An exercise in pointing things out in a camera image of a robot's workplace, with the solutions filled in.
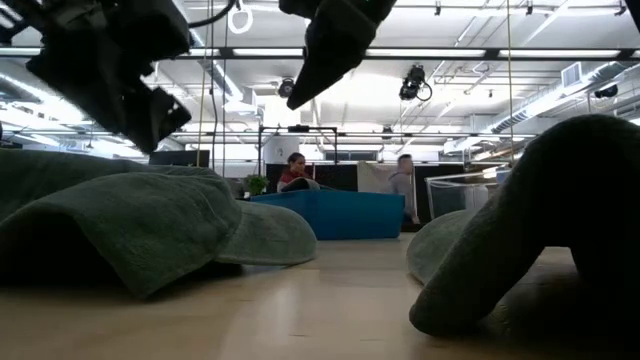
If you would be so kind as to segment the person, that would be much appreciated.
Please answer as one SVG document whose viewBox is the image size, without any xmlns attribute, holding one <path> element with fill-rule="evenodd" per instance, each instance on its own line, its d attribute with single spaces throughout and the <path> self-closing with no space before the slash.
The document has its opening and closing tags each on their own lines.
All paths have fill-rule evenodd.
<svg viewBox="0 0 640 360">
<path fill-rule="evenodd" d="M 413 158 L 410 154 L 403 154 L 397 159 L 397 169 L 389 176 L 388 181 L 389 191 L 404 198 L 405 221 L 419 224 L 420 219 L 415 206 Z"/>
<path fill-rule="evenodd" d="M 278 182 L 277 182 L 277 192 L 280 192 L 280 188 L 291 182 L 293 179 L 298 177 L 304 177 L 308 179 L 312 179 L 306 173 L 306 158 L 299 152 L 292 153 L 287 159 L 287 167 L 283 170 Z"/>
</svg>

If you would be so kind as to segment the white ceiling vent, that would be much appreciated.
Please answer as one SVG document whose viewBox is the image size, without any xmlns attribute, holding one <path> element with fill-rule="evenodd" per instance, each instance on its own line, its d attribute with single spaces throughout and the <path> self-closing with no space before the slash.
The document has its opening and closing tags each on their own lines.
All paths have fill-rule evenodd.
<svg viewBox="0 0 640 360">
<path fill-rule="evenodd" d="M 564 88 L 572 87 L 581 82 L 582 63 L 575 62 L 561 71 L 561 82 Z"/>
</svg>

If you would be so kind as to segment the black beam with light strips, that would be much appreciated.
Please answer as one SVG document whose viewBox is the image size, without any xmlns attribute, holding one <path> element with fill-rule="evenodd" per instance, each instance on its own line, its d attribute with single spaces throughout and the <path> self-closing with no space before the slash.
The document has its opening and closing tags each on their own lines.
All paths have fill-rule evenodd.
<svg viewBox="0 0 640 360">
<path fill-rule="evenodd" d="M 303 58 L 298 47 L 222 47 L 192 48 L 175 57 L 179 60 L 214 59 L 284 59 Z M 372 47 L 366 50 L 365 60 L 427 60 L 427 61 L 640 61 L 640 48 L 588 49 L 588 48 L 399 48 Z"/>
</svg>

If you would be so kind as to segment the clear plastic bin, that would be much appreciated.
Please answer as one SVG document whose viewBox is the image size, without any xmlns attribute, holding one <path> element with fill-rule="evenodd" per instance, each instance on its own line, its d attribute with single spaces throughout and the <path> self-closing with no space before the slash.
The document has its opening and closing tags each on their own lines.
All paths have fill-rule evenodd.
<svg viewBox="0 0 640 360">
<path fill-rule="evenodd" d="M 431 218 L 481 208 L 510 172 L 510 169 L 493 167 L 474 173 L 426 177 Z"/>
</svg>

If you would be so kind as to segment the black monitor screen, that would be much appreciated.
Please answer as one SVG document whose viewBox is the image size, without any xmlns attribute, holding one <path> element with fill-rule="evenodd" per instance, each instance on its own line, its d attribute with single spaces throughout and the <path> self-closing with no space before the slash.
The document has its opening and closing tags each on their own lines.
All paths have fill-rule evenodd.
<svg viewBox="0 0 640 360">
<path fill-rule="evenodd" d="M 148 164 L 208 168 L 210 165 L 210 151 L 158 151 L 149 156 Z"/>
</svg>

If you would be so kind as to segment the green towel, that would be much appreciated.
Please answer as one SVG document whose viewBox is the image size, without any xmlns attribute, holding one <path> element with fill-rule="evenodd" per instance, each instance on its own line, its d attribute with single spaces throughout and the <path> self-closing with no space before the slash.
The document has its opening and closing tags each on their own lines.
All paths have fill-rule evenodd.
<svg viewBox="0 0 640 360">
<path fill-rule="evenodd" d="M 548 247 L 570 251 L 585 319 L 640 335 L 640 125 L 588 114 L 547 129 L 477 209 L 427 223 L 407 249 L 422 286 L 409 312 L 419 331 L 469 331 Z"/>
<path fill-rule="evenodd" d="M 0 284 L 120 282 L 145 299 L 201 270 L 316 255 L 297 213 L 207 168 L 0 149 Z"/>
</svg>

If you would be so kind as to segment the silver ceiling duct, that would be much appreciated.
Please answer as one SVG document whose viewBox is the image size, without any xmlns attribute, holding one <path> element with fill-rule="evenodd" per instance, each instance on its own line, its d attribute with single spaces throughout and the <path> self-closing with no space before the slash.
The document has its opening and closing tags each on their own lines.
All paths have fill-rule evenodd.
<svg viewBox="0 0 640 360">
<path fill-rule="evenodd" d="M 581 63 L 582 78 L 580 83 L 564 88 L 560 79 L 520 101 L 512 109 L 497 115 L 478 130 L 478 133 L 501 133 L 513 125 L 530 120 L 578 96 L 614 85 L 624 75 L 640 68 L 640 61 Z"/>
</svg>

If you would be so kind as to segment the blue plastic bin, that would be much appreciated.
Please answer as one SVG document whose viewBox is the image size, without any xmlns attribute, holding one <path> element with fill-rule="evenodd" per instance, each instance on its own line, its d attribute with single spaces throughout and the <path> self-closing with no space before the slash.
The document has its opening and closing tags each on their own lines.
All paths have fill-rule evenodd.
<svg viewBox="0 0 640 360">
<path fill-rule="evenodd" d="M 336 190 L 300 190 L 251 198 L 302 216 L 318 240 L 392 239 L 401 232 L 404 197 Z"/>
</svg>

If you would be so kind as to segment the green potted plant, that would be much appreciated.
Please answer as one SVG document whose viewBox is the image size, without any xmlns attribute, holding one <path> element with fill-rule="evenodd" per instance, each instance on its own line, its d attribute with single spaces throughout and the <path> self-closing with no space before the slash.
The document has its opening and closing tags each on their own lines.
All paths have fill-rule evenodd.
<svg viewBox="0 0 640 360">
<path fill-rule="evenodd" d="M 269 180 L 258 174 L 248 175 L 244 182 L 251 197 L 261 195 L 269 185 Z"/>
</svg>

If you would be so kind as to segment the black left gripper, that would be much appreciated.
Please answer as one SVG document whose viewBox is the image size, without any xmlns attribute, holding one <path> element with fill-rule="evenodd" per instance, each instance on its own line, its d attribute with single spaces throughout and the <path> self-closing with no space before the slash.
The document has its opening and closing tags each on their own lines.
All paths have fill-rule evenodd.
<svg viewBox="0 0 640 360">
<path fill-rule="evenodd" d="M 41 33 L 29 72 L 142 152 L 190 121 L 179 100 L 143 81 L 154 63 L 190 48 L 173 0 L 0 0 L 0 15 L 11 23 L 0 25 L 1 40 L 28 27 Z"/>
</svg>

